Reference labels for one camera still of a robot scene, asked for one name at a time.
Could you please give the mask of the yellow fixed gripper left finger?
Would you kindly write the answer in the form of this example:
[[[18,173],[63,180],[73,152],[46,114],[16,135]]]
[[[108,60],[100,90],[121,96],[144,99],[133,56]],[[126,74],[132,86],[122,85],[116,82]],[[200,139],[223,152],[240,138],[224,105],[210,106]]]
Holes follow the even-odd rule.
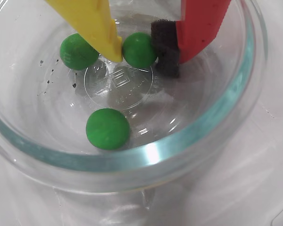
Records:
[[[122,38],[117,34],[108,0],[48,0],[95,50],[112,62],[122,62]]]

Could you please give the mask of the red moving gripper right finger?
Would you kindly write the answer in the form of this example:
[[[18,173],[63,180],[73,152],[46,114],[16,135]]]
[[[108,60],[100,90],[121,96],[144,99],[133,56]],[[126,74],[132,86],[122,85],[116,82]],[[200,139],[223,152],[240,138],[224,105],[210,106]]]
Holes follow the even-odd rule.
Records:
[[[230,0],[183,0],[181,19],[151,23],[151,42],[158,55],[156,70],[179,76],[179,66],[194,58],[217,36]]]

